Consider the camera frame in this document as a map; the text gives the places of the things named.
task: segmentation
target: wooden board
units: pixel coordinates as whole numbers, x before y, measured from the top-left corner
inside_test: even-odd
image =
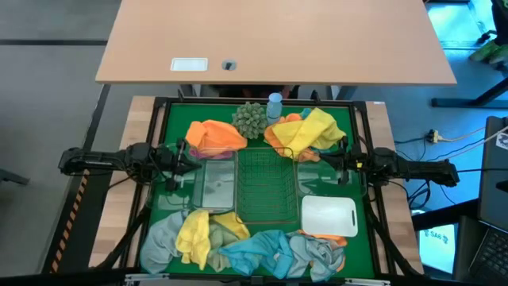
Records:
[[[120,148],[138,141],[144,141],[148,132],[148,125],[152,115],[153,97],[136,96],[131,103],[124,134]],[[394,149],[390,122],[387,108],[384,102],[367,102],[368,119],[371,127],[371,135],[375,147],[388,147]],[[157,120],[154,139],[159,137],[162,112]],[[357,120],[360,135],[363,133],[361,121]],[[111,182],[117,182],[125,177],[125,174],[114,174]],[[133,201],[134,183],[125,182],[111,188],[106,197],[106,203],[102,212],[97,237],[90,258],[89,266],[98,265],[118,243],[125,232],[129,218],[130,207]],[[389,184],[383,187],[383,198],[387,213],[391,238],[402,252],[402,255],[419,272],[423,273],[418,244],[414,235],[410,210],[406,201],[406,193],[397,185]],[[128,265],[133,266],[136,247],[130,252]],[[383,272],[387,272],[387,263],[382,242],[378,239],[379,261]]]
[[[171,71],[176,57],[207,71]],[[222,69],[235,60],[234,71]],[[421,1],[123,0],[100,83],[455,84]]]

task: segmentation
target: white cutting board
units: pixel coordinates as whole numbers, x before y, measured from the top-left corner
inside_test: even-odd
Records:
[[[306,195],[302,200],[302,229],[307,234],[358,234],[355,202],[350,198]]]

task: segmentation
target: orange and black tape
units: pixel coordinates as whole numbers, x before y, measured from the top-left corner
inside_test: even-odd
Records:
[[[53,260],[51,264],[51,269],[49,270],[50,273],[58,272],[58,265],[62,260],[62,255],[64,254],[65,247],[67,246],[67,241],[69,240],[69,236],[71,235],[72,225],[74,224],[76,215],[78,214],[79,204],[81,203],[81,199],[83,198],[83,195],[85,193],[85,188],[88,183],[89,175],[90,172],[88,172],[88,170],[85,170],[83,172],[83,177],[81,177],[81,183],[79,184],[78,193],[76,194],[74,204],[72,205],[71,213],[69,214],[69,219],[65,224],[65,229],[63,230],[62,237],[60,239],[60,242],[58,243],[58,249],[56,250],[55,253],[55,259]]]

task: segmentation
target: floor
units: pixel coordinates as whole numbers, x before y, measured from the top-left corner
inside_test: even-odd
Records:
[[[106,39],[120,0],[3,0],[0,38]],[[465,5],[428,5],[429,16],[458,81],[456,87],[360,87],[355,100],[387,102],[396,140],[421,137],[438,129],[444,137],[459,137],[484,126],[500,110],[435,109],[434,97],[474,98],[502,79],[485,64],[467,60],[475,40],[491,29],[490,0]],[[67,177],[56,168],[63,150],[78,146],[90,121],[100,86],[94,83],[102,47],[0,46],[0,168],[29,177],[26,187],[0,185],[0,276],[38,272],[64,198]],[[174,95],[175,86],[114,86],[99,127],[95,149],[118,147],[133,95]],[[426,146],[423,160],[476,140]],[[421,142],[399,150],[418,158]],[[454,158],[458,169],[478,168],[482,149]],[[478,195],[479,174],[460,177],[446,190],[456,203]],[[410,191],[420,182],[409,182]],[[427,209],[451,204],[432,187]]]

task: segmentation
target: wire dish rack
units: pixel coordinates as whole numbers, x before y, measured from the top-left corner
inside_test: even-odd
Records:
[[[237,153],[235,211],[245,224],[293,223],[299,218],[294,161],[289,148]]]

